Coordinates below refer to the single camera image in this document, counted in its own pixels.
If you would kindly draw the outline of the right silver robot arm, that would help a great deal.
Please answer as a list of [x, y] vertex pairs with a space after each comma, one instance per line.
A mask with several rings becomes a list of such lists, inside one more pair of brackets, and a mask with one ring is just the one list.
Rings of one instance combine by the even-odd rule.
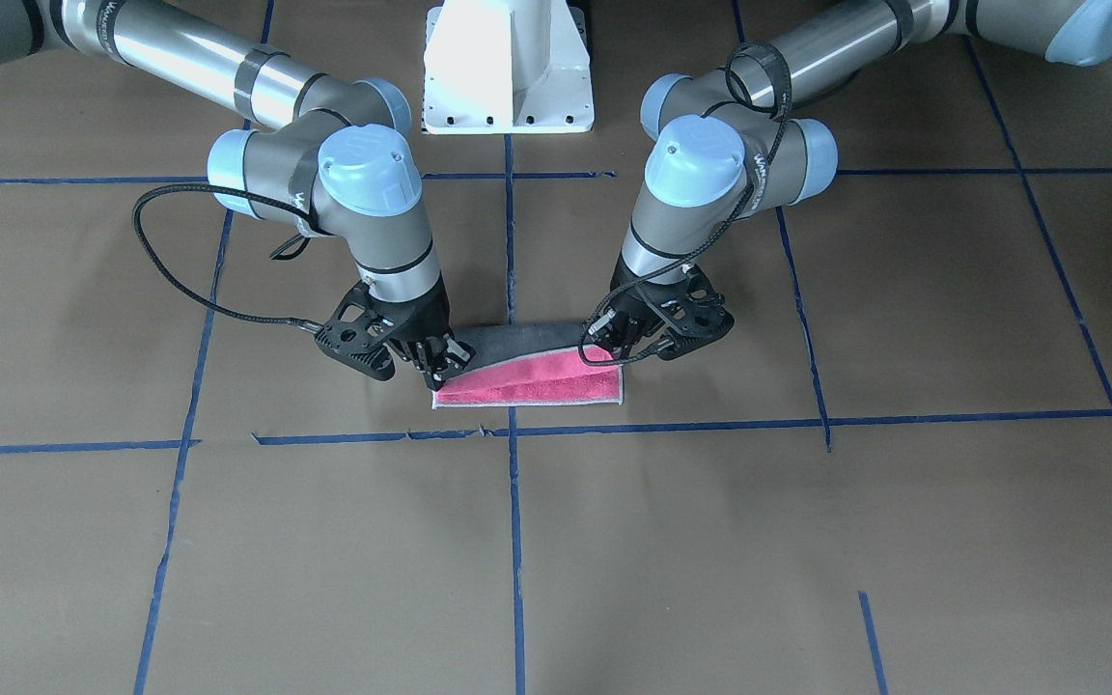
[[450, 324], [421, 177], [406, 135], [406, 98], [383, 79], [345, 82], [272, 44], [231, 34], [163, 1], [0, 1], [0, 66], [69, 47], [158, 76], [251, 123], [216, 138], [202, 192], [296, 235], [342, 238], [358, 272], [326, 321], [275, 317], [312, 334], [331, 359], [388, 381], [403, 361], [431, 391], [475, 349]]

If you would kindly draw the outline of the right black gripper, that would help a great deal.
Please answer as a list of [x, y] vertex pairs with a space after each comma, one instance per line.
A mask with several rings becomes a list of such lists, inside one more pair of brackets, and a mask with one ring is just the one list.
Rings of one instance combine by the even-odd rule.
[[451, 336], [444, 281], [437, 280], [409, 302], [384, 302], [371, 294], [368, 299], [375, 322], [383, 325], [383, 335], [374, 337], [374, 345], [387, 342], [404, 361], [413, 363], [431, 393], [441, 390], [444, 374], [461, 374], [475, 359], [475, 348]]

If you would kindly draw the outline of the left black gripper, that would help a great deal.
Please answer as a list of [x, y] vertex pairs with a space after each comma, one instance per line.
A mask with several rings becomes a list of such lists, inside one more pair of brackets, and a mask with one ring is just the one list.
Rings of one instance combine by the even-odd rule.
[[[676, 269], [679, 282], [688, 265]], [[671, 282], [641, 281], [626, 265], [618, 265], [612, 277], [610, 298], [606, 311], [587, 329], [590, 342], [609, 353], [610, 359], [631, 365], [657, 356], [665, 348], [661, 338], [665, 324], [649, 297], [649, 291]]]

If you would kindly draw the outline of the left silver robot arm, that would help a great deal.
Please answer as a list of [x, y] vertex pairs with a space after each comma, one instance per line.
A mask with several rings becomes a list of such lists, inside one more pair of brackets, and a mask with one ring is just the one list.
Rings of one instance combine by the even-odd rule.
[[665, 75], [641, 105], [653, 138], [609, 292], [584, 324], [583, 361], [674, 360], [734, 326], [697, 266], [729, 226], [824, 192], [830, 128], [794, 111], [909, 44], [963, 34], [1051, 63], [1112, 58], [1112, 1], [842, 1], [772, 42], [743, 42], [707, 75]]

